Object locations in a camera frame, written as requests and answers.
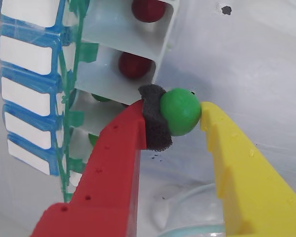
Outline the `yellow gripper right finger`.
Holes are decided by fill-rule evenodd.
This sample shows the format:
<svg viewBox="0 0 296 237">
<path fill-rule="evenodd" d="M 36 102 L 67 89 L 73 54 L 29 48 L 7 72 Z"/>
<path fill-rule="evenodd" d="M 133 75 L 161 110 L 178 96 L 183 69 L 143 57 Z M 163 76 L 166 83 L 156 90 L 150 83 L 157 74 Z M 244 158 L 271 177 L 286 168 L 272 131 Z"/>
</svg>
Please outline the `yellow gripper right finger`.
<svg viewBox="0 0 296 237">
<path fill-rule="evenodd" d="M 296 193 L 217 105 L 202 102 L 228 237 L 296 237 Z"/>
</svg>

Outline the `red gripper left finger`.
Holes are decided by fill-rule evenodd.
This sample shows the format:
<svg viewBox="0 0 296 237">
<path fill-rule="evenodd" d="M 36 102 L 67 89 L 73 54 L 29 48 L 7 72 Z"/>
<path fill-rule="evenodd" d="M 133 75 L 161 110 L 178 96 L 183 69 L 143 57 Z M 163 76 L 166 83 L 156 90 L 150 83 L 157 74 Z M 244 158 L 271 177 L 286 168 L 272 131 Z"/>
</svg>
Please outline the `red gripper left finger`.
<svg viewBox="0 0 296 237">
<path fill-rule="evenodd" d="M 141 151 L 172 145 L 160 112 L 165 90 L 149 84 L 139 93 L 141 99 L 101 131 L 71 201 L 45 210 L 33 236 L 136 236 Z"/>
</svg>

